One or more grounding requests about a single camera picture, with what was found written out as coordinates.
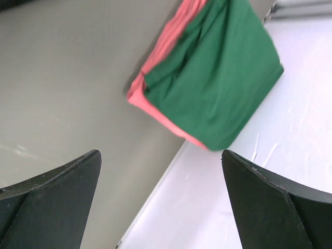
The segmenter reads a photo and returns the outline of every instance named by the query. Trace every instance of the green cloth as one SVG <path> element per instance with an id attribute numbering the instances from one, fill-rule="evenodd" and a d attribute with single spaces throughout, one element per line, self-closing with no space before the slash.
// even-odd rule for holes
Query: green cloth
<path id="1" fill-rule="evenodd" d="M 283 73 L 273 42 L 247 0 L 209 0 L 144 95 L 210 150 L 229 147 Z"/>

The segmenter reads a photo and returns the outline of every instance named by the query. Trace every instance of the pink cloth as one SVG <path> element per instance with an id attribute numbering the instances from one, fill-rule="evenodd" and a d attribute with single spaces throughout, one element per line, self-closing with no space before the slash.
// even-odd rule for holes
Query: pink cloth
<path id="1" fill-rule="evenodd" d="M 208 0 L 183 0 L 175 16 L 165 25 L 165 28 L 158 38 L 155 48 L 142 66 L 140 73 L 131 84 L 127 94 L 129 103 L 150 114 L 170 129 L 174 134 L 184 137 L 190 142 L 203 148 L 206 147 L 199 140 L 181 130 L 166 116 L 164 116 L 163 113 L 151 105 L 148 99 L 145 98 L 143 91 L 146 88 L 144 75 L 149 73 L 152 68 L 168 56 L 188 23 L 199 13 L 207 1 Z"/>

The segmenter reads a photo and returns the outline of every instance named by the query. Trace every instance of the gray surface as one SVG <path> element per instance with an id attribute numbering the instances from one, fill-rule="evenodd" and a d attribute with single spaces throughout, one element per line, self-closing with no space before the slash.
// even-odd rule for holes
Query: gray surface
<path id="1" fill-rule="evenodd" d="M 124 88 L 176 0 L 41 0 L 0 14 L 0 187 L 99 149 L 82 249 L 114 248 L 183 140 Z M 263 17 L 270 8 L 261 0 Z"/>

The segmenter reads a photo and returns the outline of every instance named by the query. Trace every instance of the pink towel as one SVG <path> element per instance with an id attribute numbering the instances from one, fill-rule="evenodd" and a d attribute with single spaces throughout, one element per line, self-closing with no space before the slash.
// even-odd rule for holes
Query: pink towel
<path id="1" fill-rule="evenodd" d="M 168 56 L 188 23 L 199 13 L 207 1 L 208 0 L 183 0 L 175 16 L 165 25 L 155 48 L 142 66 L 140 73 L 131 84 L 127 94 L 129 103 L 150 114 L 174 134 L 184 137 L 188 141 L 203 148 L 206 147 L 199 140 L 181 130 L 172 121 L 165 117 L 163 113 L 151 105 L 145 98 L 143 91 L 146 88 L 144 75 L 149 73 L 152 68 Z"/>

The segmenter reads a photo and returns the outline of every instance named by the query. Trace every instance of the white surface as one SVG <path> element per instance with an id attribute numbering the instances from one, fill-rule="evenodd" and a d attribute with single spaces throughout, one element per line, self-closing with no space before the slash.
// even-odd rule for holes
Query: white surface
<path id="1" fill-rule="evenodd" d="M 332 192 L 332 19 L 266 28 L 285 73 L 230 149 Z M 240 249 L 220 154 L 186 143 L 121 249 Z"/>
<path id="2" fill-rule="evenodd" d="M 123 94 L 176 1 L 38 0 L 0 13 L 0 188 L 99 149 L 81 249 L 115 248 L 183 143 Z"/>

